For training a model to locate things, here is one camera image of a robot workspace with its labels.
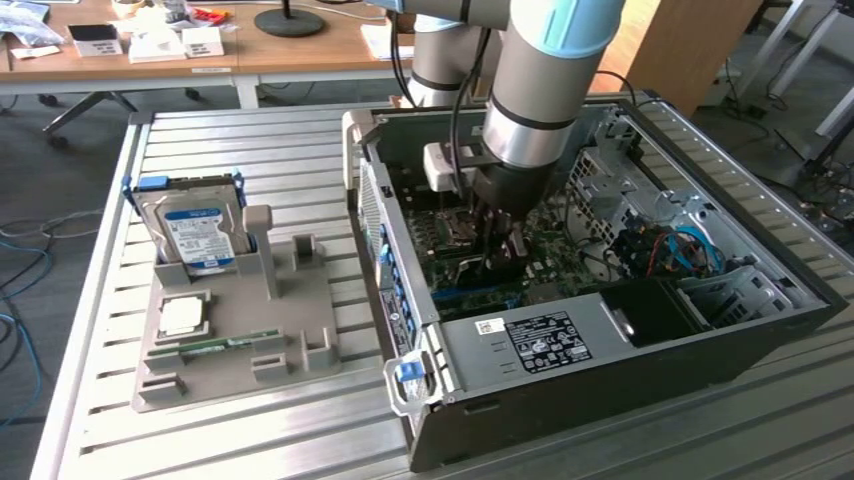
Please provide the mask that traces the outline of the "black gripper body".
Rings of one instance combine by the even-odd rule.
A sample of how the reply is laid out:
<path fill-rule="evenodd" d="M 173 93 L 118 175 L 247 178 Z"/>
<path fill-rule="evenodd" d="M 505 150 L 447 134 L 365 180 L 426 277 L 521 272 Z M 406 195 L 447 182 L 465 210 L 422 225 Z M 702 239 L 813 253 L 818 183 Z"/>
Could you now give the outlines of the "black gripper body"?
<path fill-rule="evenodd" d="M 517 168 L 505 163 L 480 168 L 474 192 L 481 203 L 492 210 L 525 219 L 538 206 L 553 176 L 553 165 Z"/>

